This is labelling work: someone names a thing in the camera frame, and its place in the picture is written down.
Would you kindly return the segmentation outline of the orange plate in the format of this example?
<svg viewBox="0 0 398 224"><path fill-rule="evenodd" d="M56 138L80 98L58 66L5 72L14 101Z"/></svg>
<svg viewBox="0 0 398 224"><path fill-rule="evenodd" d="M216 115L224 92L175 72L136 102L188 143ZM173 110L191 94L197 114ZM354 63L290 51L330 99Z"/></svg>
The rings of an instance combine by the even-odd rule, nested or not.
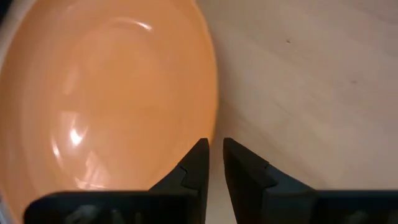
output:
<svg viewBox="0 0 398 224"><path fill-rule="evenodd" d="M22 222L64 190L147 190L218 107L196 0L34 0L0 69L0 196Z"/></svg>

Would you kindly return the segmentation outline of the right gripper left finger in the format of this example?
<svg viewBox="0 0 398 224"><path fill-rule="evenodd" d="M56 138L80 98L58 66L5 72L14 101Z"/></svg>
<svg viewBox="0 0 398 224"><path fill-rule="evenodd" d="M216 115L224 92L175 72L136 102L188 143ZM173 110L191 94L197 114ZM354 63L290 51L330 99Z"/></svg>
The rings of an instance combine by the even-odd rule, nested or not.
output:
<svg viewBox="0 0 398 224"><path fill-rule="evenodd" d="M24 224L205 224L209 142L201 138L149 190L64 191L34 200Z"/></svg>

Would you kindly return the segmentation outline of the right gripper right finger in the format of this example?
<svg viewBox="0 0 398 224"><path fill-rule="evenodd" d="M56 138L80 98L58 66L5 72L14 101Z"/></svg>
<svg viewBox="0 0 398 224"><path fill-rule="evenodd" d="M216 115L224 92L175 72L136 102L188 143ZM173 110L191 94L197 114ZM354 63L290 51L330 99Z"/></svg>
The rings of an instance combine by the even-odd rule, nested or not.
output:
<svg viewBox="0 0 398 224"><path fill-rule="evenodd" d="M223 160L237 224L398 224L398 190L314 189L232 138Z"/></svg>

